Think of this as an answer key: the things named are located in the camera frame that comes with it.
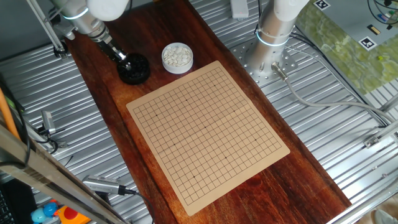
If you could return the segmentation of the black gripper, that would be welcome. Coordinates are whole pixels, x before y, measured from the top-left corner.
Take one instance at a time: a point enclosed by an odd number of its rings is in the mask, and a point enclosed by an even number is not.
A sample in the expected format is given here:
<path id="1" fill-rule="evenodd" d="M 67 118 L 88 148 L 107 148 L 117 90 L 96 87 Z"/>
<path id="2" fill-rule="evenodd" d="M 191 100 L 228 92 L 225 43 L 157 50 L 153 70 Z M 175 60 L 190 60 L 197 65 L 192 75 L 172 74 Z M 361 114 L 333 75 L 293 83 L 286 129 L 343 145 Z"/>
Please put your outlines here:
<path id="1" fill-rule="evenodd" d="M 127 53 L 123 51 L 112 37 L 98 42 L 98 45 L 112 61 L 119 62 L 121 70 L 132 70 L 132 63 L 128 61 Z"/>

